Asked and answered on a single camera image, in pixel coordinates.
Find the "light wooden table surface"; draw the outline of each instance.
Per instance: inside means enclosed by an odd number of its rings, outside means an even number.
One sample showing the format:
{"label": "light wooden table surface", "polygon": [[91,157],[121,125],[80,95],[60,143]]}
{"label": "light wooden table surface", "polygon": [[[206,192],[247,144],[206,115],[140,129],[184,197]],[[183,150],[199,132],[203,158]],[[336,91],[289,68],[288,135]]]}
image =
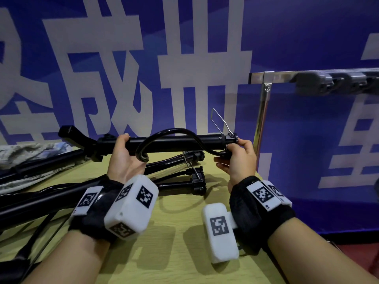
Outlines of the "light wooden table surface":
{"label": "light wooden table surface", "polygon": [[[177,155],[150,153],[150,161]],[[65,182],[83,182],[107,172],[109,156],[103,162],[87,162],[44,181],[33,188]],[[97,283],[284,283],[267,254],[241,256],[228,263],[211,264],[206,251],[206,236],[201,210],[206,204],[221,202],[229,209],[228,175],[219,170],[213,156],[205,155],[200,163],[204,167],[206,185],[211,190],[208,197],[171,195],[158,198],[145,233],[132,242],[117,241],[108,252]],[[185,165],[150,175],[160,177],[185,168]],[[0,261],[11,260],[27,242],[42,219],[25,228],[9,229],[0,236]],[[48,230],[33,248],[32,257],[62,222],[53,220]],[[42,259],[66,233],[68,224],[59,231],[47,246]]]}

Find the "hand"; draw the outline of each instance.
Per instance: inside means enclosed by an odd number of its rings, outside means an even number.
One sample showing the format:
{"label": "hand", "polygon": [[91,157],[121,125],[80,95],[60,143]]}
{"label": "hand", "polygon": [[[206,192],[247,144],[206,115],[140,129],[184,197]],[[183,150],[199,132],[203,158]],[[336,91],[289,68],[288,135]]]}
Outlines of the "hand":
{"label": "hand", "polygon": [[230,160],[215,157],[216,166],[230,175],[228,190],[248,176],[255,175],[257,157],[254,153],[253,144],[249,140],[239,138],[238,144],[228,144],[227,149],[232,152]]}
{"label": "hand", "polygon": [[117,138],[107,172],[109,179],[123,184],[133,176],[143,174],[146,167],[145,162],[129,155],[129,151],[125,148],[128,140],[129,134],[122,134]]}

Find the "left hand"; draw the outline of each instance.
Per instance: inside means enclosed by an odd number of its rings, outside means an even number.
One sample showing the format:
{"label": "left hand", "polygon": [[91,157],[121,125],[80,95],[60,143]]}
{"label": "left hand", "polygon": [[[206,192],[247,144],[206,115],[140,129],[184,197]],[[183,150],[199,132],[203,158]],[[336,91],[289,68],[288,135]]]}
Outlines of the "left hand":
{"label": "left hand", "polygon": [[109,179],[123,184],[133,176],[143,174],[146,167],[145,162],[129,155],[129,151],[125,148],[128,140],[129,134],[122,134],[117,138],[107,172]]}

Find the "black and white square pattern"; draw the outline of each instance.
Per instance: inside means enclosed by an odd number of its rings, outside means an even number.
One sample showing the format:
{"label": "black and white square pattern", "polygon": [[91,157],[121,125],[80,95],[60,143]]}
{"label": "black and white square pattern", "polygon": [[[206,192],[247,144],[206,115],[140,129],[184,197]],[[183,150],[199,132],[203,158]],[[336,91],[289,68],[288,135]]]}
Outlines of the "black and white square pattern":
{"label": "black and white square pattern", "polygon": [[268,186],[269,188],[271,188],[272,189],[272,191],[274,192],[274,193],[276,193],[276,195],[277,196],[284,196],[275,186],[273,186],[273,185],[269,185]]}
{"label": "black and white square pattern", "polygon": [[140,192],[137,195],[137,200],[149,208],[151,200],[153,199],[153,194],[147,190],[145,186],[142,186]]}
{"label": "black and white square pattern", "polygon": [[123,224],[122,222],[117,223],[116,225],[113,225],[109,229],[112,230],[114,233],[116,233],[118,236],[120,236],[122,238],[126,238],[126,237],[136,233],[133,229],[131,229],[127,225]]}
{"label": "black and white square pattern", "polygon": [[253,191],[253,193],[257,196],[261,203],[265,203],[274,197],[274,195],[266,187],[261,187],[256,191]]}
{"label": "black and white square pattern", "polygon": [[96,194],[97,194],[96,192],[87,193],[82,198],[82,200],[79,202],[79,204],[77,205],[77,207],[91,205],[91,203],[94,200]]}
{"label": "black and white square pattern", "polygon": [[213,235],[222,235],[229,233],[228,225],[226,224],[225,216],[211,218],[211,228]]}
{"label": "black and white square pattern", "polygon": [[125,196],[127,196],[132,185],[133,185],[133,183],[131,185],[128,185],[128,186],[124,187],[123,189],[121,189],[120,194],[117,196],[115,202],[124,198]]}

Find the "forearm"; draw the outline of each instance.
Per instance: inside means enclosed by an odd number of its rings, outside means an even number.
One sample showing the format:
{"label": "forearm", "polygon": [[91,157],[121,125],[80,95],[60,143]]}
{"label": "forearm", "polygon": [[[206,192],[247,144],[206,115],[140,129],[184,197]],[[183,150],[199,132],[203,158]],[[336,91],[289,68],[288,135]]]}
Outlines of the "forearm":
{"label": "forearm", "polygon": [[105,240],[71,230],[23,283],[94,283],[109,246]]}
{"label": "forearm", "polygon": [[268,246],[291,284],[379,283],[297,218],[282,224]]}

